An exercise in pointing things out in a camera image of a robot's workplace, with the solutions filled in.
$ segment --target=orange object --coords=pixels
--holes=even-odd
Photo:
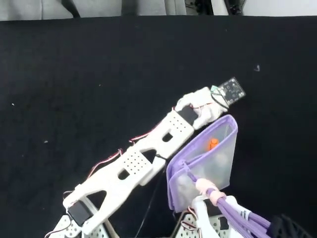
[[[217,146],[217,144],[219,144],[219,140],[216,138],[212,138],[209,142],[208,150],[212,150],[214,147]]]

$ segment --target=black object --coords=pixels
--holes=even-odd
[[[225,93],[225,96],[223,96],[223,98],[228,106],[237,102],[246,95],[246,93],[234,77],[227,82],[221,84],[219,86],[219,91],[223,91]]]
[[[220,230],[227,230],[229,229],[229,224],[228,221],[225,217],[219,217],[219,221],[220,221]]]
[[[266,234],[271,238],[312,238],[302,227],[285,215],[275,216]]]
[[[68,209],[68,214],[80,227],[86,220],[91,218],[93,214],[84,204],[83,201],[78,201]]]
[[[205,199],[204,203],[206,204],[207,213],[208,213],[209,217],[219,216],[222,214],[221,211],[219,210],[219,208],[213,206],[213,204],[210,202],[209,199]]]
[[[190,125],[198,118],[198,115],[190,106],[185,106],[182,110],[177,112],[182,118],[185,119]]]

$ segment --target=wire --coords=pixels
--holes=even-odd
[[[216,98],[214,98],[213,96],[214,93],[211,93],[211,98],[221,107],[225,108],[225,109],[229,109],[229,107],[225,106],[224,104],[220,103]]]
[[[143,227],[143,225],[144,225],[144,222],[145,222],[145,220],[146,220],[146,218],[147,218],[147,216],[148,216],[148,214],[149,214],[149,211],[150,211],[152,202],[153,202],[153,200],[154,200],[155,194],[156,194],[156,192],[158,191],[158,188],[159,188],[160,182],[162,181],[162,178],[164,177],[163,175],[165,174],[165,171],[166,171],[166,166],[165,166],[163,172],[161,173],[161,175],[160,175],[160,177],[159,177],[159,179],[158,179],[158,182],[157,182],[157,184],[156,184],[156,186],[155,186],[155,189],[154,189],[153,194],[152,194],[152,196],[151,196],[151,199],[150,199],[150,201],[149,201],[148,208],[147,208],[147,210],[146,210],[146,212],[145,212],[145,214],[144,214],[142,223],[140,224],[140,227],[139,227],[139,229],[138,229],[136,235],[134,236],[134,238],[137,238],[137,237],[138,237],[138,235],[139,235],[139,233],[140,233],[140,231],[141,231],[141,229],[142,229],[142,227]]]
[[[145,134],[142,134],[142,135],[138,135],[138,136],[133,137],[132,139],[129,140],[129,142],[133,143],[133,145],[134,145],[135,144],[135,142],[134,142],[135,140],[139,140],[139,139],[142,139],[142,138],[148,136],[148,134],[150,134],[150,132],[153,131],[157,127],[157,125],[154,126],[153,129],[151,129],[149,132],[147,132]]]
[[[96,168],[97,168],[99,165],[102,165],[102,164],[104,164],[104,163],[107,163],[107,162],[109,162],[109,161],[115,159],[118,155],[121,156],[122,153],[123,153],[123,150],[122,150],[122,149],[118,149],[118,152],[114,153],[113,155],[111,155],[110,157],[108,157],[106,160],[103,160],[103,161],[100,161],[100,162],[96,163],[96,164],[92,167],[92,169],[90,170],[90,173],[89,173],[89,175],[87,176],[86,180],[90,178],[90,176],[94,173],[94,171],[96,170]]]
[[[68,214],[66,214],[66,215],[67,215],[68,218],[69,218],[69,225],[68,225],[67,227],[61,229],[61,230],[47,232],[46,235],[44,236],[44,238],[48,238],[51,234],[64,231],[64,230],[66,230],[67,228],[70,227],[70,225],[71,225],[71,218],[70,218],[70,216],[69,216]]]
[[[190,107],[191,107],[192,109],[198,109],[198,108],[202,108],[202,107],[204,107],[204,106],[210,105],[210,104],[213,104],[213,103],[206,103],[206,104],[203,104],[202,106],[198,106],[198,107],[194,107],[193,105],[190,105]]]
[[[185,229],[187,229],[187,230],[189,230],[189,231],[197,231],[197,230],[199,230],[199,228],[193,226],[192,224],[189,224],[189,223],[187,223],[187,222],[184,222],[184,221],[181,221],[181,222],[180,222],[180,225],[181,225],[183,228],[185,228]]]
[[[65,195],[68,193],[72,193],[74,190],[69,190],[69,191],[65,191],[63,192],[63,200],[65,199]]]

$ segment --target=white robotic arm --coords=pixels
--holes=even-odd
[[[117,160],[99,169],[82,184],[75,187],[63,201],[63,206],[84,234],[90,234],[113,214],[137,185],[146,185],[165,165],[173,153],[184,144],[195,129],[201,128],[228,110],[224,87],[207,87],[184,95],[166,117],[145,137],[129,147]],[[151,163],[143,152],[155,149]],[[125,178],[120,174],[126,172]],[[106,191],[106,197],[93,214],[85,212],[80,201],[87,195]]]

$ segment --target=black cloth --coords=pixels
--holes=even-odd
[[[64,212],[63,191],[97,161],[127,148],[183,94],[232,76],[247,96],[230,108],[239,132],[226,192],[316,235],[316,25],[227,16],[2,22],[2,235],[42,237]],[[157,180],[111,216],[122,237],[135,235]],[[140,237],[175,226],[165,180]]]

